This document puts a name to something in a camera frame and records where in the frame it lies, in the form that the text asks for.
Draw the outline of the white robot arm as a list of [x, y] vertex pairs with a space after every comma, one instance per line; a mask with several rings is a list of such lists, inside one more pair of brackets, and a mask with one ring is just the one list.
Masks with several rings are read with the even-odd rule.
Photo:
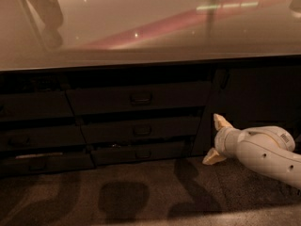
[[294, 139], [285, 129], [263, 126], [240, 130], [219, 114], [214, 114], [214, 127], [214, 146], [203, 158], [204, 165], [235, 158], [249, 170], [301, 189], [301, 155], [294, 152]]

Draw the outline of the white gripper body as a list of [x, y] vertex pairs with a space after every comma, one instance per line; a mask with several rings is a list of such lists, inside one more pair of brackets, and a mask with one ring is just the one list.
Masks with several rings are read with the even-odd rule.
[[242, 130], [232, 127], [223, 127], [214, 138], [214, 147], [220, 155], [227, 158], [236, 157], [236, 147], [239, 143], [239, 137]]

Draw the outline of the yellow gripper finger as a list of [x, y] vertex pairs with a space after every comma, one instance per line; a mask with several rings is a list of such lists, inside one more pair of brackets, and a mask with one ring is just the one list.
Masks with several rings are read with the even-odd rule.
[[216, 131], [220, 131], [224, 127], [232, 128], [232, 124], [229, 123], [222, 115], [214, 113], [214, 128]]
[[225, 161], [227, 157], [220, 153], [216, 148], [211, 148], [204, 156], [202, 163], [207, 166]]

